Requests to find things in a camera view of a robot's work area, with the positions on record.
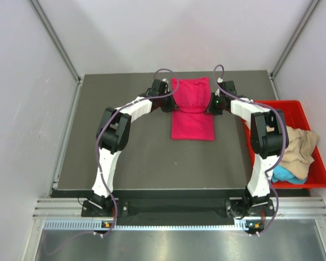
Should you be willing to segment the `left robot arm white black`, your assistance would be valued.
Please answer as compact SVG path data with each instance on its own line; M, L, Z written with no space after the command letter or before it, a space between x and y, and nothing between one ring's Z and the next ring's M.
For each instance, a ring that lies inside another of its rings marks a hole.
M160 108L164 112L177 109L167 79L154 79L146 92L117 108L107 107L96 134L97 174L89 202L99 215L116 211L113 180L117 161L128 141L131 124Z

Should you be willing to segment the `pink t shirt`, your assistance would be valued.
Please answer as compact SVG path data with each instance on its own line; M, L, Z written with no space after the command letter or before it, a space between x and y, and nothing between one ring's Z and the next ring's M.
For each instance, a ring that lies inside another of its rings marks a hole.
M214 117L205 113L211 99L209 78L172 78L172 89L178 110L172 112L171 138L214 141Z

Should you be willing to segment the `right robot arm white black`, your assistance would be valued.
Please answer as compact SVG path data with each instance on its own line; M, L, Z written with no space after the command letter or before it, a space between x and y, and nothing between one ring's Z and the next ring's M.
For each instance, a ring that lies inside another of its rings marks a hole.
M244 190L245 214L255 215L269 205L274 168L289 144L285 116L269 105L240 97L233 81L216 80L218 89L211 94L206 113L221 115L227 111L250 125L250 145L254 152L252 176Z

